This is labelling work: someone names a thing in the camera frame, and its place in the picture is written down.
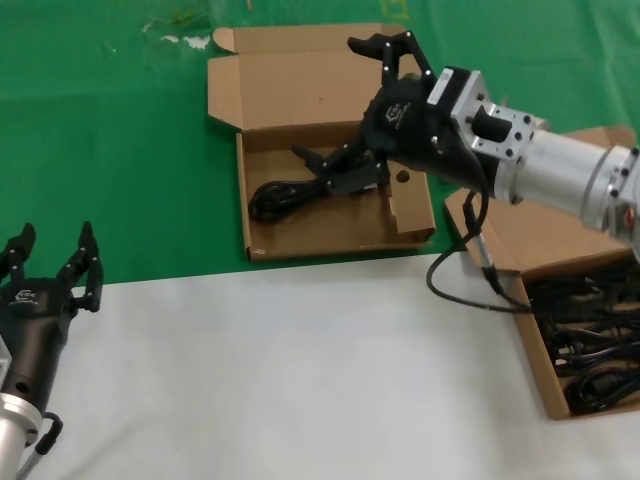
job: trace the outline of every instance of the box lid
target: box lid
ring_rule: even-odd
[[[628,127],[600,127],[568,134],[572,138],[608,147],[633,147],[636,137]],[[468,191],[460,190],[446,200],[447,209],[456,227],[466,233],[462,204]],[[476,211],[480,207],[478,198]],[[509,205],[491,200],[483,226],[487,247],[498,270],[526,273],[593,255],[627,250],[628,246],[605,233],[582,225],[580,219],[531,202]],[[480,263],[477,248],[470,242],[469,253]]]
[[[351,52],[347,39],[402,31],[381,23],[218,28],[214,43],[234,55],[209,60],[209,115],[245,131],[359,122],[382,65]],[[417,71],[405,55],[401,75]]]

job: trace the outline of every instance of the white table surface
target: white table surface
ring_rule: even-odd
[[[512,317],[431,295],[433,258],[105,287],[31,478],[637,479],[640,412],[548,420]],[[495,301],[466,254],[437,283]]]

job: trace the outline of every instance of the green table surface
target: green table surface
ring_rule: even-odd
[[[33,222],[27,272],[52,275],[88,219],[110,283],[264,268],[243,254],[234,132],[206,113],[222,53],[183,37],[379,21],[556,131],[640,127],[640,0],[0,0],[0,241]],[[438,252],[454,188],[430,187]]]

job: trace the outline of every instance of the cardboard box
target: cardboard box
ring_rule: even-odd
[[[636,145],[635,134],[626,127],[594,128],[569,136],[605,147]],[[466,227],[462,204],[467,193],[458,191],[446,201],[456,227],[463,234]],[[491,200],[483,234],[497,269],[519,274],[509,293],[527,304],[525,285],[531,282],[547,276],[588,271],[631,255],[627,245],[584,227],[579,219],[526,201],[513,206]],[[480,264],[476,246],[473,243],[467,246],[474,261]],[[535,317],[519,314],[515,321],[549,417],[575,418],[563,394],[563,388],[571,379],[556,375]],[[638,409],[640,402],[628,398],[611,410],[593,415]]]
[[[208,65],[209,115],[237,134],[244,242],[250,260],[418,248],[435,231],[424,173],[396,175],[391,185],[357,197],[320,200],[274,225],[249,219],[255,190],[275,180],[313,175],[291,151],[298,144],[326,154],[355,137],[363,112],[380,88],[381,63],[352,53],[350,36],[395,34],[382,24],[219,28],[215,44],[235,55]],[[401,60],[401,75],[418,72]]]

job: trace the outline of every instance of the open cardboard box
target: open cardboard box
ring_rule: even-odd
[[[604,147],[636,145],[635,134],[626,127],[594,128],[568,136]],[[461,234],[466,233],[462,204],[467,193],[458,191],[446,201]],[[477,211],[479,202],[474,207]],[[512,206],[491,200],[482,231],[497,269],[519,274],[509,293],[527,304],[525,285],[531,282],[547,276],[581,273],[631,255],[628,246],[584,227],[579,219],[526,201]],[[474,261],[480,264],[475,245],[469,243],[468,248]],[[518,314],[515,321],[548,415],[555,420],[577,418],[569,411],[563,394],[570,379],[555,374],[535,317]],[[638,409],[638,397],[628,397],[615,408],[593,415]]]
[[[418,248],[435,231],[424,173],[389,162],[391,185],[305,206],[273,225],[250,220],[255,190],[313,175],[293,144],[326,154],[353,139],[380,88],[381,63],[352,53],[350,36],[396,34],[383,24],[218,28],[215,44],[235,55],[208,65],[209,115],[242,130],[236,136],[244,242],[250,260]],[[401,59],[400,74],[418,72]]]

